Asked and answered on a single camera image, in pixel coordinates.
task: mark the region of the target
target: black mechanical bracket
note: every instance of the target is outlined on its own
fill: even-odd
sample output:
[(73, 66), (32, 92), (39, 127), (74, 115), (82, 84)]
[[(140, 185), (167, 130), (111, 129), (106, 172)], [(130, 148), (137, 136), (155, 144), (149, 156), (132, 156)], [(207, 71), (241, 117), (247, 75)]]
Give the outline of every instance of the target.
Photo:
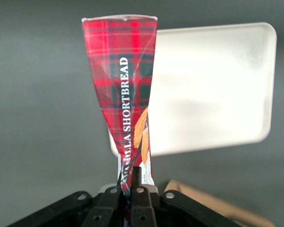
[[(119, 184), (94, 198), (81, 191), (8, 227), (123, 227), (126, 204)], [(155, 186), (141, 185), (139, 167), (133, 169), (130, 205), (131, 227), (239, 227), (178, 191), (159, 196)]]

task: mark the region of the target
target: white tray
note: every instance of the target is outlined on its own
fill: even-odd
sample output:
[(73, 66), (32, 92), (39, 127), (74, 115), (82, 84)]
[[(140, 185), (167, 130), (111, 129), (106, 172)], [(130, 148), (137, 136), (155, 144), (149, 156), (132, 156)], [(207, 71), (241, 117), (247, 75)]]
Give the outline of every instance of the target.
[[(267, 23), (159, 30), (149, 104), (152, 155), (266, 138), (275, 49)], [(117, 155), (111, 135), (110, 143)]]

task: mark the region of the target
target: tartan pattern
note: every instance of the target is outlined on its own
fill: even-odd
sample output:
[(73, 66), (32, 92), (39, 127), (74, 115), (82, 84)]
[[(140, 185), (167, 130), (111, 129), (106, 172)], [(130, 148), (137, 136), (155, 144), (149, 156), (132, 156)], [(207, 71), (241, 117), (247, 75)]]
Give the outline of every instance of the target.
[[(82, 26), (96, 94), (122, 161), (124, 136), (128, 132), (123, 131), (120, 59), (128, 60), (132, 160), (135, 162), (132, 166), (139, 165), (140, 151), (133, 148), (133, 131), (149, 103), (157, 20), (148, 16), (127, 17), (127, 20), (98, 17), (84, 20)], [(130, 181), (131, 176), (127, 185), (121, 185), (124, 192), (130, 189)]]

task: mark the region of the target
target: gray background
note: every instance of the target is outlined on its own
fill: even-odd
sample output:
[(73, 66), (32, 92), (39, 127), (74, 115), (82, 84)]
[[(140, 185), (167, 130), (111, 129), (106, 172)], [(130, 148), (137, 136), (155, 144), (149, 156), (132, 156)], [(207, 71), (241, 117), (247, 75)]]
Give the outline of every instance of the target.
[(268, 22), (277, 31), (272, 127), (251, 145), (153, 158), (174, 178), (284, 227), (284, 0), (0, 1), (0, 227), (116, 181), (82, 17), (146, 14), (159, 29)]

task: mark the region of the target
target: shortbread package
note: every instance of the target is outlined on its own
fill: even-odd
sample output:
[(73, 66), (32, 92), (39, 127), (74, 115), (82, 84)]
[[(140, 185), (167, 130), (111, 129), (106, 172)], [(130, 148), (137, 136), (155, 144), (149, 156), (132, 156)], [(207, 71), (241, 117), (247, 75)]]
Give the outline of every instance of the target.
[(141, 167), (142, 183), (154, 184), (148, 103), (157, 18), (84, 18), (82, 26), (95, 91), (119, 152), (119, 181), (128, 198), (133, 166)]

